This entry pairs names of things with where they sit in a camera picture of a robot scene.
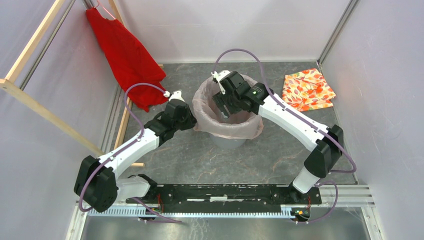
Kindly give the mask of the pink translucent trash bag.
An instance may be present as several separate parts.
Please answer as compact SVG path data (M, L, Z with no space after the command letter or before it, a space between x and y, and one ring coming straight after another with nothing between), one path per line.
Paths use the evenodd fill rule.
M213 100L213 95L219 92L219 85L210 76L194 93L192 112L197 120L194 130L225 139L252 140L258 137L264 129L262 117L242 110L224 118Z

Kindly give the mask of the grey plastic trash bin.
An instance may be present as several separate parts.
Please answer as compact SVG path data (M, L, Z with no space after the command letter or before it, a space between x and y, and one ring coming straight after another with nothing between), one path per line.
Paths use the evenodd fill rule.
M217 147L227 150L238 148L247 141L247 139L245 138L228 139L224 137L215 136L211 133L209 134L209 138Z

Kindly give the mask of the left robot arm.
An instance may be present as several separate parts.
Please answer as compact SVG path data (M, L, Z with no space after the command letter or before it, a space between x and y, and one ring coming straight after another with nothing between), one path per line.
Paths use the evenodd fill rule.
M145 204L153 203L157 190L147 177L120 179L124 171L147 153L172 139L177 131L194 128L196 119L189 105L181 98L170 99L164 111L148 121L130 140L117 149L93 157L86 156L80 165L74 192L79 196L82 212L92 209L102 213L118 201L139 197Z

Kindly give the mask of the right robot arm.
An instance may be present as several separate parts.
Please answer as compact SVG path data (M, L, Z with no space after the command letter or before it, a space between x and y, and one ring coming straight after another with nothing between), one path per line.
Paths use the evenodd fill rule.
M253 113L277 124L310 151L288 191L293 203L302 204L309 198L311 188L330 173L342 156L342 129L312 120L284 103L265 84L250 85L236 71L214 71L211 76L219 87L212 99L226 118L240 111Z

